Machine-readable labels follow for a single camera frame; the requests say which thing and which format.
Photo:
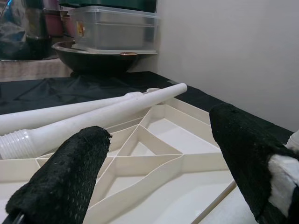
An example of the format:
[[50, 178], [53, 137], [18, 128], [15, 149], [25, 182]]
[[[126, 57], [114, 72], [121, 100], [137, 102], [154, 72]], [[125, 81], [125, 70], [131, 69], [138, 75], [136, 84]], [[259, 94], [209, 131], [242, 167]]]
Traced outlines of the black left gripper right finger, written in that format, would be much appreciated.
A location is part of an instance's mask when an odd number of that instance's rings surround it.
[[259, 224], [299, 224], [299, 152], [230, 104], [209, 114], [213, 138]]

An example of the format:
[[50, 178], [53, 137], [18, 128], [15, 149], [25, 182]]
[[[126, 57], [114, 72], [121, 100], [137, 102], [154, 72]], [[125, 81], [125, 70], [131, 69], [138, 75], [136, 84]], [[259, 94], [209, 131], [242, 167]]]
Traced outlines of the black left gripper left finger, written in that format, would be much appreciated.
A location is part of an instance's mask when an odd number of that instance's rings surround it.
[[10, 197], [5, 224], [82, 224], [111, 137], [92, 126], [67, 139]]

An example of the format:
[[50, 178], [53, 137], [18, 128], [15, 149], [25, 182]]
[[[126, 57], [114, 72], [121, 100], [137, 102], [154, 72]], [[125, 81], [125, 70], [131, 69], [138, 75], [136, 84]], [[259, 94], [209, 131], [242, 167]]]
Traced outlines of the white plastic children table top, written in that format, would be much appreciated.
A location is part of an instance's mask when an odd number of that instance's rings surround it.
[[[171, 98], [104, 128], [110, 147], [82, 224], [201, 221], [238, 187], [209, 114]], [[1, 222], [10, 197], [58, 148], [36, 158], [0, 159]]]

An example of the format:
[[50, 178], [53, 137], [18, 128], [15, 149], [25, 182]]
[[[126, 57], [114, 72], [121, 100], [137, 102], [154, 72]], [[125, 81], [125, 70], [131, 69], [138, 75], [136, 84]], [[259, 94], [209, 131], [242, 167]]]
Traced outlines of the white plastic table leg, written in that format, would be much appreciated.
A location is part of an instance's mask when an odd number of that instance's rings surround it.
[[58, 148], [83, 128], [109, 127], [116, 121], [186, 91], [187, 85], [180, 83], [36, 129], [19, 130], [3, 135], [0, 137], [0, 156], [3, 159], [36, 158]]
[[0, 115], [0, 136], [22, 129], [35, 129], [42, 127], [63, 119], [143, 95], [144, 93], [141, 92], [129, 92], [121, 97], [3, 114]]

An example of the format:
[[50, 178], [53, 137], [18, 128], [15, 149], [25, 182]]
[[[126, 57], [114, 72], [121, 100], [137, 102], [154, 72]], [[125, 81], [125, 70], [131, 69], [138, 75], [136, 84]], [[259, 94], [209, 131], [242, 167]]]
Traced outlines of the black tablecloth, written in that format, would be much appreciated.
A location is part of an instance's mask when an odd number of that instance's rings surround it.
[[119, 97], [127, 92], [165, 88], [175, 81], [150, 71], [0, 82], [0, 115]]

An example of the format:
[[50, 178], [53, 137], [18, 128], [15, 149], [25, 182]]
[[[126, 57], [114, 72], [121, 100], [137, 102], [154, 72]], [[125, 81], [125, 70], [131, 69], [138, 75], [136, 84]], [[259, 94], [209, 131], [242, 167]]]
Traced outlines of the black wok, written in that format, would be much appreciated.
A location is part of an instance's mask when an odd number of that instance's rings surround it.
[[128, 71], [139, 58], [157, 54], [156, 50], [79, 49], [74, 41], [52, 45], [58, 58], [72, 71], [92, 74], [117, 74]]

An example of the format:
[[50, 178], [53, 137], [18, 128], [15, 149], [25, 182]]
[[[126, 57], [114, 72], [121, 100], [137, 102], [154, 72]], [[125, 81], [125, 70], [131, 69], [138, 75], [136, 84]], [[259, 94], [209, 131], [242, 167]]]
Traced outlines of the black plastic bag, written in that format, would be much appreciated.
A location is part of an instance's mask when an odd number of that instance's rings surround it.
[[40, 60], [50, 56], [43, 0], [7, 0], [0, 15], [0, 60]]

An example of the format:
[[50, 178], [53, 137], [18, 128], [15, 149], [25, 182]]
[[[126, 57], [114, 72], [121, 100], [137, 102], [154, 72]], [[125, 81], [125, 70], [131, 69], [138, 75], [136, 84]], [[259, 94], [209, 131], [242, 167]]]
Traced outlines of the maroon plastic pots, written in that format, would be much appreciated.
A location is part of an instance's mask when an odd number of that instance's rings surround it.
[[74, 26], [71, 22], [68, 11], [54, 9], [43, 9], [46, 29], [51, 37], [74, 37]]

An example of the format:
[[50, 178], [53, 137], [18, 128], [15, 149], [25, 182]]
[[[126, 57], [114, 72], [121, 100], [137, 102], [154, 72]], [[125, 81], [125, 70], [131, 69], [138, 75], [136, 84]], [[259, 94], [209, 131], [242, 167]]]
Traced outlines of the clear plastic storage container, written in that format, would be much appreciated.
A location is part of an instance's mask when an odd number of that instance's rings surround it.
[[156, 13], [102, 6], [69, 11], [74, 25], [73, 48], [96, 54], [156, 54]]

